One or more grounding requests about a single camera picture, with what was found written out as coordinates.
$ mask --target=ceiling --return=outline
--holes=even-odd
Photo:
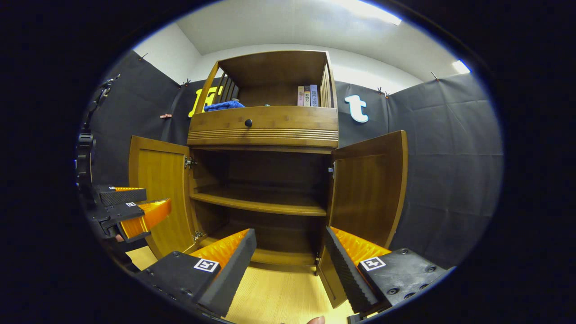
[[[307,44],[362,54],[423,81],[456,74],[457,60],[406,21],[362,18],[328,0],[224,0],[177,21],[202,54],[258,44]]]

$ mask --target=drawer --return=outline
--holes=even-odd
[[[252,126],[245,125],[251,119]],[[295,145],[338,147],[338,110],[270,106],[195,114],[188,145]]]

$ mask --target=blue cloth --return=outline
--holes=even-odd
[[[235,100],[231,100],[231,101],[226,101],[226,102],[219,103],[219,104],[213,104],[210,106],[206,106],[206,108],[204,108],[204,111],[222,110],[222,109],[230,109],[230,108],[242,108],[242,107],[244,107],[243,104],[241,104]]]

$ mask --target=white wall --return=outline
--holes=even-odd
[[[217,60],[256,52],[279,50],[328,51],[336,81],[361,85],[374,90],[382,87],[382,91],[394,93],[423,82],[412,74],[364,55],[330,47],[302,44],[264,44],[212,52],[202,55],[187,77],[191,81],[205,80]]]
[[[170,24],[148,37],[134,51],[178,84],[186,82],[200,53],[176,24]]]

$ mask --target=door hinge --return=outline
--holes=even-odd
[[[194,234],[194,237],[193,237],[193,238],[194,238],[194,243],[196,243],[196,241],[198,241],[198,239],[201,238],[203,235],[204,235],[204,233],[202,233],[202,231],[196,232],[196,233]]]
[[[192,157],[188,157],[186,155],[184,156],[184,168],[185,169],[188,166],[190,166],[190,169],[191,169],[194,164],[198,164],[198,162],[196,162]]]
[[[332,167],[328,168],[328,172],[332,174],[332,179],[334,179],[334,170],[336,170],[336,162],[332,162]]]

